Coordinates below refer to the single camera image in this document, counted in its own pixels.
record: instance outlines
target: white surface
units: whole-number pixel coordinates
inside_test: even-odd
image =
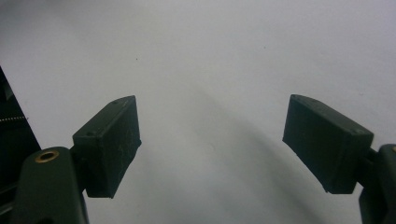
[[[100,223],[361,223],[282,143],[289,96],[396,136],[396,4],[0,1],[0,64],[40,146],[136,95],[143,146]]]

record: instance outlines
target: brass insert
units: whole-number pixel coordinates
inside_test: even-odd
[[[46,152],[43,152],[40,155],[38,155],[35,158],[35,162],[43,163],[43,162],[47,162],[47,161],[52,161],[52,160],[55,160],[58,156],[59,156],[58,151],[55,151],[55,150],[46,151]]]

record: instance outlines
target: white table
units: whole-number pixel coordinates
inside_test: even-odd
[[[100,223],[361,223],[282,143],[289,97],[396,142],[396,4],[2,0],[0,64],[40,146],[136,95],[143,145]]]

